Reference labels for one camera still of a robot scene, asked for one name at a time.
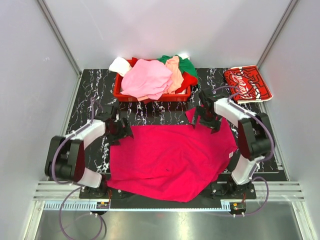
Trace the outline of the magenta t shirt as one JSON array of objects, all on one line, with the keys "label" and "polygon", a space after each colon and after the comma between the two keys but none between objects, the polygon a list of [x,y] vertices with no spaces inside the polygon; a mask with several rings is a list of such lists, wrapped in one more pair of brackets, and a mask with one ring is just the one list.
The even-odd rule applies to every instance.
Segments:
[{"label": "magenta t shirt", "polygon": [[132,126],[134,138],[110,148],[107,185],[139,195],[155,196],[156,190],[186,199],[214,182],[237,150],[227,120],[220,130],[201,124]]}]

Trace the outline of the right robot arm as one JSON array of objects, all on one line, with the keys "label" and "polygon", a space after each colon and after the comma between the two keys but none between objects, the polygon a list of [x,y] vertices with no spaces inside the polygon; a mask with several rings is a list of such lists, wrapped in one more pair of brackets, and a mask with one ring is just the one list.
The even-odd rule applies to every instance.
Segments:
[{"label": "right robot arm", "polygon": [[270,120],[265,113],[254,113],[236,104],[232,97],[214,94],[213,90],[204,89],[198,94],[201,102],[195,108],[191,121],[193,127],[196,123],[217,133],[226,119],[237,127],[239,159],[227,183],[214,196],[229,195],[239,198],[249,189],[253,181],[253,174],[260,163],[270,160],[274,156],[275,142]]}]

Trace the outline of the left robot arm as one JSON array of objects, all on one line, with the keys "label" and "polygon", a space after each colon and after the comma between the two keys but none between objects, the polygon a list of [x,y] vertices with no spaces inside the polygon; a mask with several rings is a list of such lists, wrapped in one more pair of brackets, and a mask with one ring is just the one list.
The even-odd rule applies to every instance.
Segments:
[{"label": "left robot arm", "polygon": [[106,137],[108,144],[119,145],[120,140],[133,137],[129,121],[122,117],[119,108],[108,106],[79,129],[50,140],[44,173],[58,184],[74,183],[90,188],[97,198],[108,193],[107,178],[90,170],[85,164],[85,150],[95,140]]}]

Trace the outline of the red plastic bin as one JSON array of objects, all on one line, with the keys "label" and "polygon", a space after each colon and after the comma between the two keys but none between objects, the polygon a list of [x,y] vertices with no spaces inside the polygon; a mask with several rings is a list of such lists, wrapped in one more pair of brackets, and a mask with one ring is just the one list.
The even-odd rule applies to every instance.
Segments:
[{"label": "red plastic bin", "polygon": [[109,66],[116,73],[113,96],[120,102],[185,102],[198,84],[188,58],[178,55],[159,59],[117,57]]}]

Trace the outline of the red t shirt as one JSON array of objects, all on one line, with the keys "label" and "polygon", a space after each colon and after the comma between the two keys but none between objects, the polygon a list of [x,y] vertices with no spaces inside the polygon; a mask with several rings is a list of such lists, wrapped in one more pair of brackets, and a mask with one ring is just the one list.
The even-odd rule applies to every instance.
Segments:
[{"label": "red t shirt", "polygon": [[196,86],[198,84],[198,79],[195,76],[190,75],[188,72],[184,72],[182,74],[182,77],[183,77],[182,84],[181,84],[180,88],[178,88],[175,91],[176,94],[180,94],[184,90],[186,90],[188,87]]}]

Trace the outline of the black marble pattern mat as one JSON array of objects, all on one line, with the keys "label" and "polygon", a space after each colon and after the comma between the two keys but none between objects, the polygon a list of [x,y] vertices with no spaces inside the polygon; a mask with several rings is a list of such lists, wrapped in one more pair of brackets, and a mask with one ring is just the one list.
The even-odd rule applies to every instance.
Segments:
[{"label": "black marble pattern mat", "polygon": [[[198,106],[198,94],[202,89],[215,89],[227,85],[224,73],[228,68],[196,68],[198,85],[191,87],[186,102],[121,102],[114,97],[116,73],[108,69],[84,69],[71,96],[71,104],[62,133],[75,131],[91,117],[90,98],[98,100],[103,107],[119,106],[121,117],[127,117],[131,126],[136,125],[186,125],[185,112]],[[95,172],[109,172],[110,147],[107,138],[98,139],[86,152],[86,166]],[[262,175],[276,175],[282,168],[277,159],[260,163],[257,172]]]}]

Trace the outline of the peach t shirt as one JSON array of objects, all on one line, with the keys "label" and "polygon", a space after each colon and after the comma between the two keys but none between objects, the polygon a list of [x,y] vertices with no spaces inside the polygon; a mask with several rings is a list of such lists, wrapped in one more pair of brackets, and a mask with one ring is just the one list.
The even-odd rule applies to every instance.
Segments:
[{"label": "peach t shirt", "polygon": [[180,58],[179,56],[173,56],[172,58],[168,59],[165,63],[165,66],[172,72],[170,77],[171,85],[167,89],[167,93],[170,95],[175,94],[176,90],[182,86],[184,78],[182,73],[179,69]]}]

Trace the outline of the red white printed folded shirt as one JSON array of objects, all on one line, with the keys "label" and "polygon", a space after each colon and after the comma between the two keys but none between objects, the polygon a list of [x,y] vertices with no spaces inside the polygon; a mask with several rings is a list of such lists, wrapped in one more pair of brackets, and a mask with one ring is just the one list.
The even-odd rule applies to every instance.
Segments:
[{"label": "red white printed folded shirt", "polygon": [[231,95],[237,104],[262,103],[273,95],[256,65],[232,67],[223,74]]}]

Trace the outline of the green t shirt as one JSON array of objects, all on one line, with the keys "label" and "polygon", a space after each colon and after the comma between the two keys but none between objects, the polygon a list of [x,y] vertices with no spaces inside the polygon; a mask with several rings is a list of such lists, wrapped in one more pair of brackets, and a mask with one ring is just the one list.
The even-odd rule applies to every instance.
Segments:
[{"label": "green t shirt", "polygon": [[[163,55],[157,60],[165,65],[166,61],[171,59],[174,56]],[[198,79],[196,68],[188,58],[182,58],[181,56],[179,56],[179,70],[181,71],[182,74],[184,72],[187,72]]]}]

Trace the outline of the light pink t shirt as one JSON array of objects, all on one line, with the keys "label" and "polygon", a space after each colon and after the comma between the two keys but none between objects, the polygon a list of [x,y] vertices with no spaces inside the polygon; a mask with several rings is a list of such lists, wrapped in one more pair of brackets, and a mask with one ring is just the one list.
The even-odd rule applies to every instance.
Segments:
[{"label": "light pink t shirt", "polygon": [[158,60],[139,59],[122,78],[121,94],[158,100],[171,85],[172,72]]}]

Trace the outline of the white cloth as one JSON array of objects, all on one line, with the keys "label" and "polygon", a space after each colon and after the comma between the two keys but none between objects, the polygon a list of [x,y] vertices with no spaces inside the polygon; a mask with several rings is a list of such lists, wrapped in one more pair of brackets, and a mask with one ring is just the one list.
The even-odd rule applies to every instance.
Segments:
[{"label": "white cloth", "polygon": [[117,73],[121,77],[124,77],[131,69],[130,63],[122,57],[116,57],[109,66],[111,72]]}]

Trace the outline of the left connector box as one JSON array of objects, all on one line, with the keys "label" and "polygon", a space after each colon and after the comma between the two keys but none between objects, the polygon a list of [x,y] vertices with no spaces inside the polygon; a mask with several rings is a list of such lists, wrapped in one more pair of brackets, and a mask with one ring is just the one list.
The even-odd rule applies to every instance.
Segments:
[{"label": "left connector box", "polygon": [[109,209],[110,202],[109,201],[98,201],[96,203],[96,209]]}]

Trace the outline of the connector box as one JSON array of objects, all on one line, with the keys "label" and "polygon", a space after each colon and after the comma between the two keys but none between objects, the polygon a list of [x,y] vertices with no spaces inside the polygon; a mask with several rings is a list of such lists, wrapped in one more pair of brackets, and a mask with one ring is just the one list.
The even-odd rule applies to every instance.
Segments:
[{"label": "connector box", "polygon": [[109,201],[98,201],[96,203],[96,209],[109,209],[110,202]]},{"label": "connector box", "polygon": [[230,214],[235,218],[236,216],[245,216],[247,204],[245,202],[230,203]]}]

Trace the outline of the right connector box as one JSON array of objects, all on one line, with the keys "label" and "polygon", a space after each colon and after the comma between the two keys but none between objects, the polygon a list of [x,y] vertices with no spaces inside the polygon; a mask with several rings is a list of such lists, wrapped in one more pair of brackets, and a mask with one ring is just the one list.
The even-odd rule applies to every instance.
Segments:
[{"label": "right connector box", "polygon": [[235,218],[236,216],[245,216],[247,204],[245,202],[230,203],[230,214]]}]

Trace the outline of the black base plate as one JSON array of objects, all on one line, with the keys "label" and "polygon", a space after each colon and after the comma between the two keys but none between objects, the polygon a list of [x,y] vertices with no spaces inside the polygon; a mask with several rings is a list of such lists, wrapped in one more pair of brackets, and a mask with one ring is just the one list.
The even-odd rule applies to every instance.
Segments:
[{"label": "black base plate", "polygon": [[170,197],[166,192],[156,190],[154,196],[141,195],[117,188],[85,187],[80,191],[82,200],[99,202],[102,208],[103,200],[109,200],[109,207],[115,211],[227,211],[231,202],[243,204],[247,200],[257,198],[256,189],[252,183],[236,185],[231,176],[218,177],[214,182],[200,189],[196,195],[180,199]]}]

